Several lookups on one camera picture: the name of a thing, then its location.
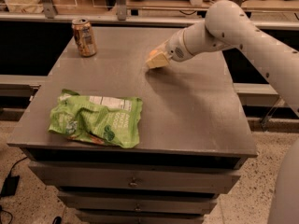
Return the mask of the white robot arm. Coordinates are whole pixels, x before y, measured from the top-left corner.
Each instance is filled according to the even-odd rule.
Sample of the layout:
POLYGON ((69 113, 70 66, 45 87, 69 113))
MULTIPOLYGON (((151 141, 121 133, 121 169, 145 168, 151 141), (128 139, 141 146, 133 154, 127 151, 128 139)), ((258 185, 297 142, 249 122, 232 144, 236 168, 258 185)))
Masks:
MULTIPOLYGON (((184 28, 149 53, 149 68, 184 62, 203 53, 238 49, 299 116, 299 53, 261 31, 236 3, 220 0, 206 17, 184 28)), ((299 140, 278 171, 267 224, 299 224, 299 140)))

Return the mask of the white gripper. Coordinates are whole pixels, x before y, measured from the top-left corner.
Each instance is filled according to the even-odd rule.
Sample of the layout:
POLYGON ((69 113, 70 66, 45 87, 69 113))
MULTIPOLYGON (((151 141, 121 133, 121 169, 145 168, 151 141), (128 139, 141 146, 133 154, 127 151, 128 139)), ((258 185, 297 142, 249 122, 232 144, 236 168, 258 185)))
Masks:
POLYGON ((173 34, 155 50, 158 53, 151 57, 149 55, 146 60, 149 69, 165 67, 170 64, 171 59, 176 62, 183 62, 192 58, 192 55, 188 52, 185 46, 183 31, 178 31, 173 34))

